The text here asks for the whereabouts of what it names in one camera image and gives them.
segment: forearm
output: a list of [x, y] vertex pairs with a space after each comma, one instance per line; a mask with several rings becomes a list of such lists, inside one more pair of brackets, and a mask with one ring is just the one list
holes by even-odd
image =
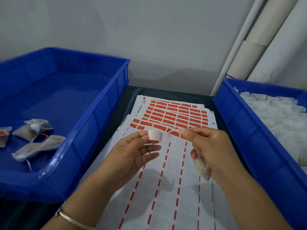
[[[97, 172], [88, 177], [63, 205], [63, 212], [87, 226], [95, 227], [113, 195], [108, 182]], [[77, 230], [62, 216], [54, 216], [42, 228], [43, 230]]]
[[291, 229], [267, 193], [246, 171], [221, 187], [240, 230]]

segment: white wall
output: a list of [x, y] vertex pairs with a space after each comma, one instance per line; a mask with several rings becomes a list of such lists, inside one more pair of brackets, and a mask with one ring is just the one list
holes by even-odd
[[275, 85], [300, 88], [307, 81], [307, 41], [292, 58], [284, 71], [275, 81]]
[[210, 94], [254, 0], [0, 0], [0, 60], [46, 46], [131, 59], [130, 85]]

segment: left hand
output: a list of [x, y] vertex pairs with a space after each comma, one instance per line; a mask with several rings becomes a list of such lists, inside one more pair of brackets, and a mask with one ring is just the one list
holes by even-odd
[[148, 131], [138, 131], [126, 136], [114, 145], [97, 172], [105, 178], [113, 191], [122, 188], [147, 162], [157, 158], [160, 145], [149, 140]]

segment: fingernail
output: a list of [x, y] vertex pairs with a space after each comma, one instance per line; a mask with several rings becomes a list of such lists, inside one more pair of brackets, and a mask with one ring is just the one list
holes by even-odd
[[148, 136], [148, 135], [142, 136], [142, 139], [143, 139], [143, 140], [148, 140], [148, 139], [149, 139], [149, 136]]
[[188, 133], [189, 133], [189, 131], [188, 131], [188, 130], [181, 130], [181, 134], [182, 134], [182, 135], [187, 136], [187, 135], [188, 135]]

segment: hand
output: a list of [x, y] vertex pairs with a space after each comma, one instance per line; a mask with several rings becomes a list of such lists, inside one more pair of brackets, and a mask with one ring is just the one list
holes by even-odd
[[126, 136], [114, 145], [97, 172], [104, 177], [113, 191], [122, 188], [147, 162], [157, 158], [159, 141], [149, 140], [148, 131], [138, 131]]
[[212, 178], [221, 185], [246, 172], [226, 132], [207, 127], [188, 128], [181, 134], [193, 144], [192, 159], [202, 156], [211, 168]]

